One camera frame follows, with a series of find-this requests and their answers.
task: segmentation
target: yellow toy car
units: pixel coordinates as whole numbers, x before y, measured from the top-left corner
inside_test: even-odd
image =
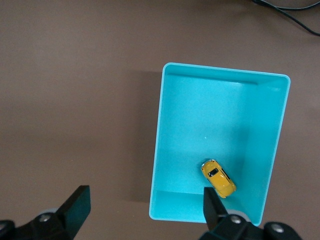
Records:
[[[210,159],[201,166],[203,175],[209,180],[222,198],[232,194],[237,188],[216,160]]]

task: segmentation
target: rectangular container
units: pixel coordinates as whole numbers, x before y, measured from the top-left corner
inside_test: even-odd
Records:
[[[237,186],[222,203],[262,220],[290,87],[282,74],[168,63],[162,72],[149,215],[205,223],[201,172],[215,159]]]

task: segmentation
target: black metal bracket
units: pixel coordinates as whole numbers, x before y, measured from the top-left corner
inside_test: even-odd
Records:
[[[200,240],[302,240],[287,224],[268,222],[261,229],[239,215],[228,214],[213,187],[204,188],[203,214],[209,231]]]
[[[82,185],[55,213],[40,214],[20,227],[0,220],[0,240],[73,240],[90,210],[90,187]]]

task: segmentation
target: car rear window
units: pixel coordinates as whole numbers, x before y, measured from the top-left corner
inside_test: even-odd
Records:
[[[208,173],[209,177],[214,176],[215,174],[217,174],[217,172],[219,172],[219,170],[217,168],[213,169],[211,172]]]

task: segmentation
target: wire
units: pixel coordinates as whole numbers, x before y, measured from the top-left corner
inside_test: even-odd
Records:
[[[305,7],[298,7],[298,8],[290,8],[290,7],[279,7],[279,6],[275,6],[272,5],[271,3],[264,1],[264,0],[252,0],[254,3],[264,6],[264,7],[269,7],[272,8],[274,10],[276,10],[278,13],[281,13],[283,15],[285,15],[286,17],[290,18],[291,20],[293,20],[294,22],[296,22],[297,24],[299,24],[301,27],[303,27],[305,30],[307,30],[309,33],[319,36],[320,37],[320,32],[316,32],[313,31],[312,29],[310,29],[309,27],[307,27],[306,25],[304,25],[302,22],[300,22],[298,19],[296,19],[294,16],[291,16],[289,13],[285,12],[286,11],[303,11],[303,10],[308,10],[311,9],[317,5],[320,5],[320,1],[309,5],[309,6],[305,6]]]

